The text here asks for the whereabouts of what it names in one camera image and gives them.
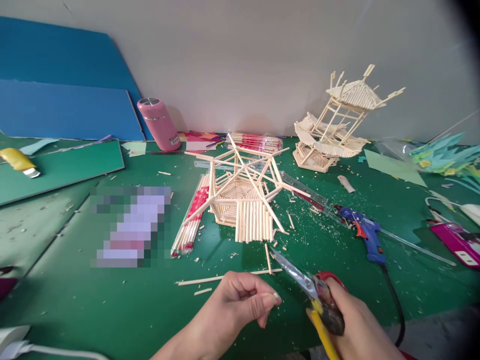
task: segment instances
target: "red handle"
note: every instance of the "red handle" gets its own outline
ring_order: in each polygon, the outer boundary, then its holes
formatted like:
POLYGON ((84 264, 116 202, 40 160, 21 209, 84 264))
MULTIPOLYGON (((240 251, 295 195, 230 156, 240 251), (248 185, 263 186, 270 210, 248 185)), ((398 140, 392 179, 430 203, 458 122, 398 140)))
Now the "red handle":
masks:
POLYGON ((335 275, 333 272, 330 271, 321 271, 318 274, 315 275, 318 279, 322 280, 323 282, 327 280, 328 278, 332 278, 335 280, 337 283, 341 285, 342 288, 345 289, 345 291, 348 293, 347 288, 345 287, 344 283, 335 275))

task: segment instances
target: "pink device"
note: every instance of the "pink device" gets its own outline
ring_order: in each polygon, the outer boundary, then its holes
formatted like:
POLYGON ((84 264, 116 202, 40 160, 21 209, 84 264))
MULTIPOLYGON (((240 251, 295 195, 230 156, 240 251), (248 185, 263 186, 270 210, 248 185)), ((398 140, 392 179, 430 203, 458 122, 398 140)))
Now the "pink device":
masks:
POLYGON ((480 269, 480 234, 467 232, 454 222, 432 225, 430 230, 465 266, 480 269))
POLYGON ((136 106, 161 150, 174 151, 182 145, 167 107, 162 101, 154 97, 146 97, 139 100, 136 106))

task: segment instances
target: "power cord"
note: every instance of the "power cord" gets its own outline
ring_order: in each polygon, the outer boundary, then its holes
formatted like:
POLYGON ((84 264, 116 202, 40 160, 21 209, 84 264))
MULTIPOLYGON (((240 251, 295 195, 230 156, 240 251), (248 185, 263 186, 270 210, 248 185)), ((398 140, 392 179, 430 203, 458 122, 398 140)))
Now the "power cord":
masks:
POLYGON ((71 358, 84 358, 84 359, 93 359, 93 360, 109 360, 108 357, 90 351, 75 351, 75 350, 66 350, 59 349, 55 347, 40 346, 29 344, 28 341, 15 341, 9 344, 5 350, 0 353, 0 360, 12 360, 18 358, 22 354, 29 352, 37 352, 49 355, 59 355, 63 357, 71 358))
POLYGON ((405 336, 405 317, 404 311, 402 310, 402 305, 400 305, 399 297, 397 296, 397 292, 395 291, 394 285, 392 284, 392 280, 390 280, 389 271, 385 264, 379 264, 381 271, 386 277, 386 282, 388 283, 388 287, 390 288, 390 292, 393 295, 393 299, 395 300, 396 310, 398 311, 398 318, 400 320, 400 333, 395 341, 395 346, 398 348, 402 341, 404 340, 405 336))

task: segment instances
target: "pink thermos bottle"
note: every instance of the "pink thermos bottle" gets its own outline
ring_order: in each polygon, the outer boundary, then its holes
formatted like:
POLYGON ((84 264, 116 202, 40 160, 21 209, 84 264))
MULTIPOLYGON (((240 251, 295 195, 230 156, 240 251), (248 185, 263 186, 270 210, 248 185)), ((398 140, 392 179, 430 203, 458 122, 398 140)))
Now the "pink thermos bottle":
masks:
POLYGON ((161 150, 174 151, 182 145, 167 107, 162 101, 154 97, 146 97, 139 100, 136 106, 161 150))

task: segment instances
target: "wooden craft model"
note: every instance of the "wooden craft model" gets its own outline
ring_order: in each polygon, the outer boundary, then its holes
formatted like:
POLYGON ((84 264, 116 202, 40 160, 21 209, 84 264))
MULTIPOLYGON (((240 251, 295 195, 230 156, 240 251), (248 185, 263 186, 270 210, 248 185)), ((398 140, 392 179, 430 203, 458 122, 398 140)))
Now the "wooden craft model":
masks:
POLYGON ((351 158, 359 154, 363 146, 369 143, 364 138, 353 137, 353 132, 371 110, 384 107, 387 101, 405 90, 402 88, 388 95, 386 99, 380 99, 375 94, 378 86, 372 89, 365 82, 374 67, 373 64, 368 66, 363 79, 349 83, 345 80, 340 85, 344 76, 342 72, 335 87, 334 71, 330 76, 330 89, 326 91, 330 95, 330 100, 320 117, 315 118, 307 112, 302 121, 294 124, 300 141, 296 144, 293 157, 300 168, 326 173, 340 158, 351 158), (350 123, 345 123, 345 119, 353 121, 349 128, 350 123))
POLYGON ((285 233, 285 229, 269 202, 282 189, 295 191, 306 197, 310 195, 283 182, 280 176, 275 156, 289 148, 270 154, 239 147, 232 138, 230 140, 233 149, 217 157, 185 152, 210 162, 210 172, 207 201, 185 219, 182 225, 186 225, 197 214, 210 207, 210 212, 215 215, 218 224, 235 228, 236 242, 248 243, 254 240, 271 242, 273 222, 282 233, 285 233), (226 172, 217 177, 216 170, 220 165, 233 166, 233 173, 226 172), (269 190, 266 181, 273 184, 274 189, 269 190))

